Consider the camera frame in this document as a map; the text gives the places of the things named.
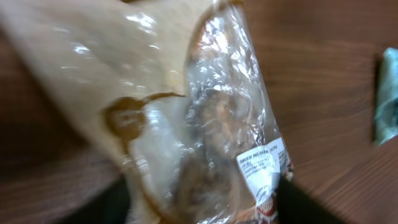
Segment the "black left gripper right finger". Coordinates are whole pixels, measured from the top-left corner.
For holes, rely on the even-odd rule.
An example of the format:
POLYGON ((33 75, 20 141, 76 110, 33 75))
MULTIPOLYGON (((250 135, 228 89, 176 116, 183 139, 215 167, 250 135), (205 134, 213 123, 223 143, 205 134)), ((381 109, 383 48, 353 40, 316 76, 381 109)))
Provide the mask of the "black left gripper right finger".
POLYGON ((280 178, 276 193, 280 224, 345 224, 284 177, 280 178))

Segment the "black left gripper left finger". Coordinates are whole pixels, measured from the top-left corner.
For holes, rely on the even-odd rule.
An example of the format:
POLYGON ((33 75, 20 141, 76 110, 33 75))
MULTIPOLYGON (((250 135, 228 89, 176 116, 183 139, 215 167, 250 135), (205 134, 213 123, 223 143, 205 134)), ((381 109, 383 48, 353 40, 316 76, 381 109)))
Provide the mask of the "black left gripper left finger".
POLYGON ((125 224, 131 199, 124 177, 58 224, 125 224))

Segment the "teal tissue packet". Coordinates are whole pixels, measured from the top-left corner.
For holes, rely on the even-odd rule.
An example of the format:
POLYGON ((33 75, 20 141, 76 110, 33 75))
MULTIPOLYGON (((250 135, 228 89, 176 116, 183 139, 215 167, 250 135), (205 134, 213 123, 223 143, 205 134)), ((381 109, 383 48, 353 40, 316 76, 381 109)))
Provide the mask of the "teal tissue packet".
POLYGON ((379 146, 397 136, 397 49, 389 47, 382 56, 374 115, 375 142, 379 146))

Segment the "white snack wrapper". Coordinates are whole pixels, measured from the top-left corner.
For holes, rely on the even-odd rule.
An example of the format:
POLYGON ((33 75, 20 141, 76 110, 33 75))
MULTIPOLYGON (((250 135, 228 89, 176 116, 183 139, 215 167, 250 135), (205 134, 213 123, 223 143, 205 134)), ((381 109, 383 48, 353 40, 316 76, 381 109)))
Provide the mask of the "white snack wrapper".
POLYGON ((241 1, 2 1, 1 25, 139 223, 279 221, 292 163, 241 1))

